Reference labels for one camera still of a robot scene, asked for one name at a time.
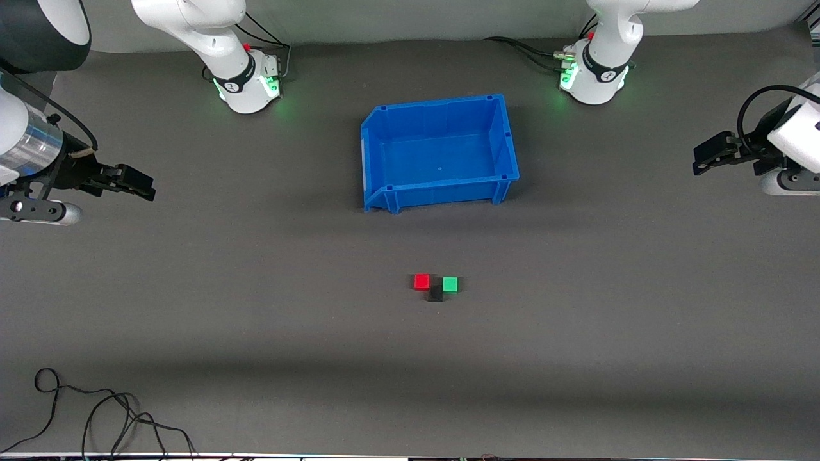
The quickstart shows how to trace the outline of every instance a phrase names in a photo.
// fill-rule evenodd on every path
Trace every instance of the green cube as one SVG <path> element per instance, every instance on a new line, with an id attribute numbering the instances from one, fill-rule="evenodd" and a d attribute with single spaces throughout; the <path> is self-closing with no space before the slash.
<path id="1" fill-rule="evenodd" d="M 458 293 L 458 277 L 443 277 L 441 285 L 445 293 Z"/>

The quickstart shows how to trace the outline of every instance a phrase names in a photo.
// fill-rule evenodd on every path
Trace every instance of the blue plastic bin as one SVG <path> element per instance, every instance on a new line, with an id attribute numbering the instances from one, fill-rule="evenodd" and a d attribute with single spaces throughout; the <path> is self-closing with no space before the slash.
<path id="1" fill-rule="evenodd" d="M 362 123 L 364 210 L 504 201 L 518 164 L 504 96 L 377 107 Z"/>

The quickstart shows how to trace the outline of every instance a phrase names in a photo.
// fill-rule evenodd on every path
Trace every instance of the cable connector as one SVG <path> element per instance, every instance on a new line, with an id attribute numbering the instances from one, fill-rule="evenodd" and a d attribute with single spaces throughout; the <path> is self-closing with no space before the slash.
<path id="1" fill-rule="evenodd" d="M 556 51 L 553 52 L 553 59 L 559 61 L 575 62 L 575 52 L 573 51 Z"/>

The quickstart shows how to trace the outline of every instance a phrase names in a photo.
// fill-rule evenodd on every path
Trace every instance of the metal cylinder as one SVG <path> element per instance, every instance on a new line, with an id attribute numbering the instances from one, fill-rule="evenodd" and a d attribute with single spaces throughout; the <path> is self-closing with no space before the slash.
<path id="1" fill-rule="evenodd" d="M 73 203 L 64 203 L 61 202 L 62 206 L 66 209 L 65 214 L 63 214 L 60 221 L 57 222 L 49 222 L 48 224 L 57 224 L 59 226 L 71 226 L 80 222 L 83 219 L 83 210 L 82 208 L 74 205 Z"/>
<path id="2" fill-rule="evenodd" d="M 29 125 L 20 140 L 5 153 L 0 153 L 0 166 L 31 176 L 54 162 L 62 149 L 62 130 L 49 125 L 45 115 L 29 104 Z"/>

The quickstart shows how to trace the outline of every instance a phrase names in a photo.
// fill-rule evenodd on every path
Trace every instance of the block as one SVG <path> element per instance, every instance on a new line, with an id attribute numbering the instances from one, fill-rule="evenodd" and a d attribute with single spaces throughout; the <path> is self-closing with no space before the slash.
<path id="1" fill-rule="evenodd" d="M 444 277 L 441 283 L 445 293 L 458 293 L 458 277 Z"/>
<path id="2" fill-rule="evenodd" d="M 430 292 L 427 294 L 427 301 L 431 303 L 444 302 L 444 289 L 441 285 L 433 285 L 430 287 Z"/>
<path id="3" fill-rule="evenodd" d="M 430 289 L 430 274 L 416 274 L 412 279 L 414 290 L 427 291 Z"/>

